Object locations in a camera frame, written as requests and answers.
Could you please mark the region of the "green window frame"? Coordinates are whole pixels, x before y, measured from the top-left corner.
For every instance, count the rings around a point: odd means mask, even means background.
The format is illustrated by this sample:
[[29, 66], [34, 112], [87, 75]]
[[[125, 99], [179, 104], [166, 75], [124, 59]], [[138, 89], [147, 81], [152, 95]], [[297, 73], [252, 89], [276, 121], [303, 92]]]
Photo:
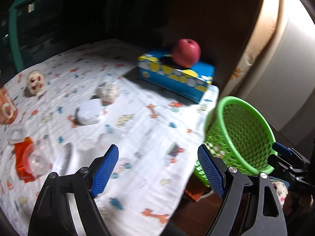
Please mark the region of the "green window frame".
[[32, 0], [15, 0], [8, 10], [8, 37], [10, 40], [10, 48], [15, 69], [18, 73], [23, 71], [24, 69], [23, 60], [20, 52], [20, 45], [18, 41], [18, 7], [31, 1]]

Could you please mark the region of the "blue yellow tissue box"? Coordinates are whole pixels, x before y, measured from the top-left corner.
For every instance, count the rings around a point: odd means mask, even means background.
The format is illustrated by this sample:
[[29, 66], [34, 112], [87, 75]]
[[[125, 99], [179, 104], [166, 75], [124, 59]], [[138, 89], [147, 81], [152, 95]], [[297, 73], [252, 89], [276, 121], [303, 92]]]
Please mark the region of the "blue yellow tissue box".
[[200, 102], [210, 88], [215, 74], [213, 65], [199, 61], [185, 69], [173, 62], [171, 54], [157, 50], [138, 57], [138, 70], [142, 79], [195, 103]]

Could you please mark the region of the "white cartoon print blanket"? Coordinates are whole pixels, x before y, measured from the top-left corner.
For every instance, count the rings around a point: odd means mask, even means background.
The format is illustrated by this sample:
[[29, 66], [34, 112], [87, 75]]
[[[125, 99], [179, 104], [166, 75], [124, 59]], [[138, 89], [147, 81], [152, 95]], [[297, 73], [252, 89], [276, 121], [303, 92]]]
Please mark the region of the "white cartoon print blanket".
[[[41, 96], [27, 97], [24, 70], [5, 82], [28, 136], [47, 145], [53, 171], [75, 173], [102, 156], [110, 145], [119, 160], [105, 191], [95, 202], [112, 235], [160, 235], [175, 212], [205, 139], [219, 90], [211, 86], [195, 104], [141, 80], [142, 50], [120, 41], [86, 44], [32, 67], [45, 76]], [[100, 99], [95, 89], [117, 82], [120, 94], [101, 100], [100, 122], [80, 125], [77, 106]]]

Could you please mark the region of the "red apple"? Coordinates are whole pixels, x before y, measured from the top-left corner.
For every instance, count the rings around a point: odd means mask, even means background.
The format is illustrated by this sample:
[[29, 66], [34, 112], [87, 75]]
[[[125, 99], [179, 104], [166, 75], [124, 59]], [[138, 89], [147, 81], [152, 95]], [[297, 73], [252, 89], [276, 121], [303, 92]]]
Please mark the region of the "red apple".
[[191, 68], [199, 62], [201, 48], [191, 39], [180, 39], [172, 49], [172, 60], [183, 68]]

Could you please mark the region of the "patterned paper ball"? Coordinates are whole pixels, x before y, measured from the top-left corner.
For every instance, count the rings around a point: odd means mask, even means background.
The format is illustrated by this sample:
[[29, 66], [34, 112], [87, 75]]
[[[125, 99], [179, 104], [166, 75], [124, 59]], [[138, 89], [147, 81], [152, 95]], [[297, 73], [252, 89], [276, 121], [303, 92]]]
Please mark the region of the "patterned paper ball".
[[120, 94], [120, 89], [117, 82], [104, 82], [95, 89], [95, 94], [103, 104], [114, 103]]

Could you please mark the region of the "clear plastic cup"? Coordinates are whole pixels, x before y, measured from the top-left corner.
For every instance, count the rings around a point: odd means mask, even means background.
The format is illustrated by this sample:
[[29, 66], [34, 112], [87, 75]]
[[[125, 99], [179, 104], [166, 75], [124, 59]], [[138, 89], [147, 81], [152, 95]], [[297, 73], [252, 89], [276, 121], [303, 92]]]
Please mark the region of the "clear plastic cup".
[[47, 145], [32, 144], [28, 151], [27, 158], [30, 173], [32, 173], [35, 178], [47, 175], [51, 172], [54, 155]]

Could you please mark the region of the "green plastic trash basket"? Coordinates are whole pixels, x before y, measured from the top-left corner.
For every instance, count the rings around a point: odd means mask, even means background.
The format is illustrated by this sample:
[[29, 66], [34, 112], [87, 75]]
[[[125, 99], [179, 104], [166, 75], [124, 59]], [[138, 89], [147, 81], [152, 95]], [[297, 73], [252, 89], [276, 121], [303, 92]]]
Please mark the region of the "green plastic trash basket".
[[210, 124], [204, 144], [210, 153], [221, 158], [227, 167], [235, 167], [241, 173], [257, 175], [271, 174], [268, 164], [275, 136], [265, 118], [248, 102], [225, 96], [210, 113], [214, 121]]

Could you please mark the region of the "clear plastic wrapper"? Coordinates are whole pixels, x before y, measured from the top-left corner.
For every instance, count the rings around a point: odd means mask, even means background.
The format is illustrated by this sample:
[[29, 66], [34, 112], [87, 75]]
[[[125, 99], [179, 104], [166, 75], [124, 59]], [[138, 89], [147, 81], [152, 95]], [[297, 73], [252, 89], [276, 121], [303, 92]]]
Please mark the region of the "clear plastic wrapper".
[[23, 124], [12, 124], [7, 133], [8, 143], [14, 145], [23, 142], [26, 136], [27, 131]]

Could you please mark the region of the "orange water bottle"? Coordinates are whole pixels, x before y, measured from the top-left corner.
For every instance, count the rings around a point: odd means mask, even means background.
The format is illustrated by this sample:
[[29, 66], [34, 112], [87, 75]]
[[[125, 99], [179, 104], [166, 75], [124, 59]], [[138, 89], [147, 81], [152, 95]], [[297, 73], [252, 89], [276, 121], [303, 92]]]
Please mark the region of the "orange water bottle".
[[9, 125], [13, 123], [17, 117], [17, 107], [5, 87], [1, 88], [0, 99], [0, 124]]

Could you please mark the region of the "floral cloth on floor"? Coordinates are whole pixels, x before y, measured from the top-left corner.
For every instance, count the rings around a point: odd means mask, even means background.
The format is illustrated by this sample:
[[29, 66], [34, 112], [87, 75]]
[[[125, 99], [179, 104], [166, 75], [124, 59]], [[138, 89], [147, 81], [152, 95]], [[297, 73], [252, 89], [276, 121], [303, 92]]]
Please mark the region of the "floral cloth on floor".
[[285, 198], [288, 195], [288, 189], [286, 187], [286, 185], [284, 184], [283, 181], [279, 181], [279, 180], [271, 180], [272, 185], [276, 191], [276, 194], [278, 196], [279, 202], [281, 204], [281, 206], [284, 205], [284, 201]]

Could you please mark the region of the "grey white cabinet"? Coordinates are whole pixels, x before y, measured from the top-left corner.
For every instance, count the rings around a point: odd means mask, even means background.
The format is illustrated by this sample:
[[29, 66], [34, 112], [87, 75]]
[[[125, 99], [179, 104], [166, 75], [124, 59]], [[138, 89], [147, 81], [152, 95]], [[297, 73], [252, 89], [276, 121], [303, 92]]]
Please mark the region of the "grey white cabinet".
[[297, 146], [314, 132], [314, 22], [301, 0], [280, 0], [275, 33], [236, 96]]

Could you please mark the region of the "orange snack wrapper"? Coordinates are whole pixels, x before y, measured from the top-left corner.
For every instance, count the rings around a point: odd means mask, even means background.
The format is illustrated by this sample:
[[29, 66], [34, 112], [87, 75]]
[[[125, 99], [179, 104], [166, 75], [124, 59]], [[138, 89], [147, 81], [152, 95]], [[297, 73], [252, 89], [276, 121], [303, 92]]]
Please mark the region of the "orange snack wrapper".
[[16, 172], [18, 178], [25, 183], [35, 181], [34, 175], [30, 173], [30, 167], [28, 163], [28, 151], [31, 148], [33, 141], [30, 137], [25, 137], [22, 142], [14, 144], [14, 153], [16, 155]]

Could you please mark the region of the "white skull toy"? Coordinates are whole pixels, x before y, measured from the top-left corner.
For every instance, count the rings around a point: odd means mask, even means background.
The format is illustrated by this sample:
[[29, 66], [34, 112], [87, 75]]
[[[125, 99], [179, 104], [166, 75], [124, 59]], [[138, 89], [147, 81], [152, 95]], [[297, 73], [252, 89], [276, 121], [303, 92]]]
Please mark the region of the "white skull toy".
[[31, 96], [37, 96], [44, 93], [45, 77], [37, 70], [31, 71], [27, 76], [27, 90]]

